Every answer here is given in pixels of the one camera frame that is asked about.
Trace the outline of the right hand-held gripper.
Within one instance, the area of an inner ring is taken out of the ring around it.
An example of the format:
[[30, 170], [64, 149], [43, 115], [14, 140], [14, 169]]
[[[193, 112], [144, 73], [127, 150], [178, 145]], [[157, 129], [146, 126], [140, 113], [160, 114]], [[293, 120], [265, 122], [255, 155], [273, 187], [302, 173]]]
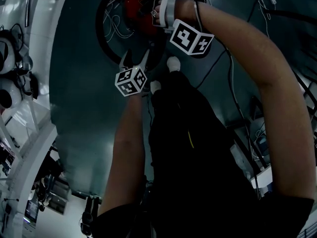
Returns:
[[203, 55], [208, 50], [214, 35], [203, 32], [203, 25], [198, 13], [198, 3], [211, 4], [210, 0], [193, 0], [198, 27], [190, 26], [175, 17], [177, 0], [154, 0], [152, 24], [171, 34], [170, 42], [189, 56]]

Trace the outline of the person's right hand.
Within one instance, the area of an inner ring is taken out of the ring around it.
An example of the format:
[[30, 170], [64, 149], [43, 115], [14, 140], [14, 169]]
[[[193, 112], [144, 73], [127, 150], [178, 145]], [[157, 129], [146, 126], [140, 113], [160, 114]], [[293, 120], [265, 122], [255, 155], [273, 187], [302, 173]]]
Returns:
[[193, 0], [176, 0], [174, 19], [179, 19], [191, 26], [196, 25], [196, 14]]

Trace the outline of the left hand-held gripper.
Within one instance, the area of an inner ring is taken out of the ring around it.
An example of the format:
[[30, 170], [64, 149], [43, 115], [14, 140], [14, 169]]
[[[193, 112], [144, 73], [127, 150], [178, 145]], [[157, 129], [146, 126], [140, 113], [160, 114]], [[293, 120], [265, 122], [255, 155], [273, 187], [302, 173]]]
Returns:
[[116, 74], [115, 86], [124, 97], [142, 92], [147, 82], [143, 70], [147, 67], [149, 53], [150, 49], [147, 49], [137, 66], [134, 66], [131, 49], [128, 49], [123, 55], [119, 63], [119, 70], [122, 72]]

